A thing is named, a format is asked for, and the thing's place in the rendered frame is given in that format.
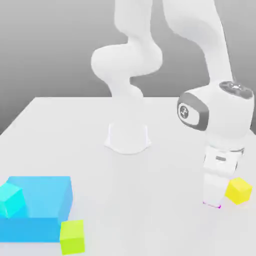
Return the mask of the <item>small cyan cube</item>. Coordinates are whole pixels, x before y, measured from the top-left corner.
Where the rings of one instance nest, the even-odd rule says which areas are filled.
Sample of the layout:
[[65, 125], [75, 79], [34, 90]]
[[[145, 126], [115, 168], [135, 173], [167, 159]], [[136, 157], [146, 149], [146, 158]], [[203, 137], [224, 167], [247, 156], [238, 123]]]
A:
[[6, 182], [0, 186], [0, 218], [14, 219], [28, 216], [23, 189]]

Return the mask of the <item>small yellow cube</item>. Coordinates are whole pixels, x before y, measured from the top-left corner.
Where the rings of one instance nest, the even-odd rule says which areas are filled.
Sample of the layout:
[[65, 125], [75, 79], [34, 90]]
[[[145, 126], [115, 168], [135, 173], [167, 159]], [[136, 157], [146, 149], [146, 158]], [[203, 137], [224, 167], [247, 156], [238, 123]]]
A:
[[234, 204], [239, 205], [247, 202], [252, 193], [253, 186], [240, 177], [233, 178], [229, 181], [225, 196]]

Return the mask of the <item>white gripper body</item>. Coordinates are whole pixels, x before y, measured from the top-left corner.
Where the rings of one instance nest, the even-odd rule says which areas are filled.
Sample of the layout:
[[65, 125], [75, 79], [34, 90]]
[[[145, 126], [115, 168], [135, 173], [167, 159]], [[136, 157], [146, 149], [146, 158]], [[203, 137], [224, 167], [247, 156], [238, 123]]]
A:
[[238, 151], [221, 151], [214, 147], [206, 147], [203, 167], [230, 178], [236, 172], [238, 161]]

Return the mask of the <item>small lime green cube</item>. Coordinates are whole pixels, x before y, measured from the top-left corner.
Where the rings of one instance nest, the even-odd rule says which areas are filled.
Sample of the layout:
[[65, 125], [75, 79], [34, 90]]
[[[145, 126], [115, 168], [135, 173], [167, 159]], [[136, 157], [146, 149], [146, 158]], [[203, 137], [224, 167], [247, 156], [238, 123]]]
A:
[[60, 247], [62, 255], [85, 252], [85, 233], [83, 220], [63, 221], [60, 226]]

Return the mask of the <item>small magenta cube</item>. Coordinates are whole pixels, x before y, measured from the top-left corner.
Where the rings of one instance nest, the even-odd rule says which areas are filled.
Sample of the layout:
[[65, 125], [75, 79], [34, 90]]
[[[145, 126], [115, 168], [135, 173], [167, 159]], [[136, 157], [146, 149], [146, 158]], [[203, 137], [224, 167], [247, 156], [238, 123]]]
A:
[[206, 206], [209, 206], [209, 207], [212, 207], [212, 208], [215, 208], [215, 209], [220, 209], [221, 208], [221, 205], [212, 205], [212, 204], [209, 204], [209, 203], [205, 203], [205, 202], [202, 202], [203, 205], [206, 205]]

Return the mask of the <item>large blue box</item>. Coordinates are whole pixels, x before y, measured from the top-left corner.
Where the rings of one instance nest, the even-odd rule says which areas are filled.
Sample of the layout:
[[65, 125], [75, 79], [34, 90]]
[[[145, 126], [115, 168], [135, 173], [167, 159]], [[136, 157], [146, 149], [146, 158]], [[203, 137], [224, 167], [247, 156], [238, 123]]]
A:
[[69, 176], [10, 176], [21, 189], [25, 205], [12, 217], [0, 214], [0, 243], [58, 243], [61, 223], [73, 203]]

